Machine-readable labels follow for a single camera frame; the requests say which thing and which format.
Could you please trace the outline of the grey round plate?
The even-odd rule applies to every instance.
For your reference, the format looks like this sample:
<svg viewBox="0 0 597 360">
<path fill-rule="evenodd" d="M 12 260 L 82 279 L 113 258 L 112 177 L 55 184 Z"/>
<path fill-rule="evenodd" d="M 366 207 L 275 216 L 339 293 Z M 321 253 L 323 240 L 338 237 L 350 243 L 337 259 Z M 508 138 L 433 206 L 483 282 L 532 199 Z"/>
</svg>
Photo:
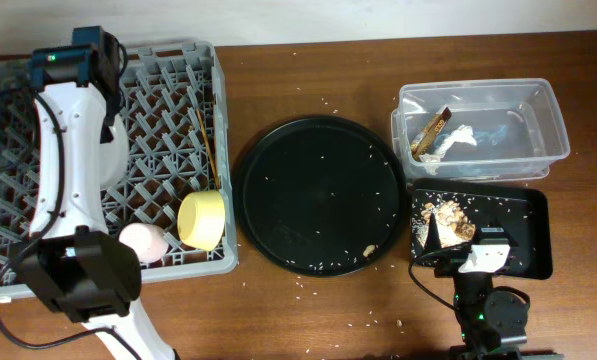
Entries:
<svg viewBox="0 0 597 360">
<path fill-rule="evenodd" d="M 100 189 L 108 189 L 126 174 L 129 161 L 129 140 L 120 115 L 111 126 L 103 126 L 99 144 Z"/>
</svg>

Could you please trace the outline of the gold brown snack wrapper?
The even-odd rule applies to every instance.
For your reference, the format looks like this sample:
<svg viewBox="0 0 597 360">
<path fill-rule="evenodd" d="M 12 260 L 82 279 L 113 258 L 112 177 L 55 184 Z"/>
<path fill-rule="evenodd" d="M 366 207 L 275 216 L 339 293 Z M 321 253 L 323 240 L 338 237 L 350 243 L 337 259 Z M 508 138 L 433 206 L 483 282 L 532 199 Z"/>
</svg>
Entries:
<svg viewBox="0 0 597 360">
<path fill-rule="evenodd" d="M 443 130 L 452 116 L 448 106 L 440 109 L 425 125 L 425 127 L 414 137 L 410 144 L 411 154 L 414 160 L 419 161 L 427 149 L 434 143 L 436 137 Z"/>
</svg>

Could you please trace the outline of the yellow plastic bowl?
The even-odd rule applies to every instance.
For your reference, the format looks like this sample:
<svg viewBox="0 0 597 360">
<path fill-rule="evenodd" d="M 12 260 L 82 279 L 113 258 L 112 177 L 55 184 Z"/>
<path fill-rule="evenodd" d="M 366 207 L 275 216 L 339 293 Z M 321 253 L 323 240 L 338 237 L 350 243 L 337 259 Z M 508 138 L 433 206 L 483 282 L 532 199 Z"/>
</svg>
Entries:
<svg viewBox="0 0 597 360">
<path fill-rule="evenodd" d="M 217 190 L 188 194 L 180 205 L 177 228 L 187 246 L 212 251 L 222 239 L 226 224 L 224 200 Z"/>
</svg>

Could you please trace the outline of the pink plastic cup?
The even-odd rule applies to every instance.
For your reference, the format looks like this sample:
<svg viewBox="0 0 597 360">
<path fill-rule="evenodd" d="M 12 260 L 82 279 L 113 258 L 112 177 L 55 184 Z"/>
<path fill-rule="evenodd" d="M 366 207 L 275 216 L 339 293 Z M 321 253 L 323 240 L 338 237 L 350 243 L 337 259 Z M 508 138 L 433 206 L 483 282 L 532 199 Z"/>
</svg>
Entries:
<svg viewBox="0 0 597 360">
<path fill-rule="evenodd" d="M 160 260 L 168 250 L 164 230 L 153 224 L 132 223 L 119 234 L 119 241 L 132 248 L 142 263 Z"/>
</svg>

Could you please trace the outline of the white tissue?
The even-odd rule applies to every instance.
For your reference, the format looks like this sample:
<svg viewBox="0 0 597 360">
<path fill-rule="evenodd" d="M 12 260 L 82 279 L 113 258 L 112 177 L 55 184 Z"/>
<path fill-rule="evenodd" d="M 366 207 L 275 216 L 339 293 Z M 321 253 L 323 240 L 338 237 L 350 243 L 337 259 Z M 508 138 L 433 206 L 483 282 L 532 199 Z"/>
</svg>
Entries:
<svg viewBox="0 0 597 360">
<path fill-rule="evenodd" d="M 420 161 L 423 163 L 430 163 L 430 166 L 425 168 L 425 171 L 429 175 L 436 175 L 438 169 L 438 163 L 440 163 L 446 156 L 447 151 L 456 143 L 468 144 L 476 146 L 477 141 L 473 134 L 471 126 L 460 125 L 456 130 L 453 130 L 447 135 L 442 143 L 435 148 L 431 153 L 425 153 L 420 156 Z"/>
</svg>

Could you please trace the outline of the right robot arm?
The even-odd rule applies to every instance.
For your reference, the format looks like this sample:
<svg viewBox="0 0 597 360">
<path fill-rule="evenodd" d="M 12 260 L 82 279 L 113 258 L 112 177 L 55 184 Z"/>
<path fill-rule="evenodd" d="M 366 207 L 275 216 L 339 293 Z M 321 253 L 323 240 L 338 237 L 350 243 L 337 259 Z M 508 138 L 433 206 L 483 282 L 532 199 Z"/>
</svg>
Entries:
<svg viewBox="0 0 597 360">
<path fill-rule="evenodd" d="M 523 352 L 528 342 L 529 295 L 509 286 L 496 286 L 493 277 L 510 261 L 512 240 L 502 227 L 478 228 L 470 241 L 443 247 L 435 217 L 430 219 L 423 254 L 411 264 L 427 260 L 434 276 L 450 277 L 453 300 L 447 302 L 417 282 L 426 294 L 454 313 L 463 344 L 448 351 L 450 359 L 562 359 L 549 350 Z"/>
</svg>

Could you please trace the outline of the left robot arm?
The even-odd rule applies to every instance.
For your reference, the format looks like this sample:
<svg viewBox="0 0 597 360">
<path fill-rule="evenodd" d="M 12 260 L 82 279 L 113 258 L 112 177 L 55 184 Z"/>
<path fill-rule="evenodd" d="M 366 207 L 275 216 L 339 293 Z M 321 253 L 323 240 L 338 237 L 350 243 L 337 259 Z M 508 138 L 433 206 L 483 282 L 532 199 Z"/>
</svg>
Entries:
<svg viewBox="0 0 597 360">
<path fill-rule="evenodd" d="M 68 46 L 28 63 L 40 132 L 40 178 L 30 243 L 14 250 L 16 275 L 52 312 L 85 326 L 117 359 L 175 359 L 139 300 L 133 249 L 110 236 L 101 192 L 127 169 L 119 112 L 128 58 L 100 26 L 74 29 Z"/>
</svg>

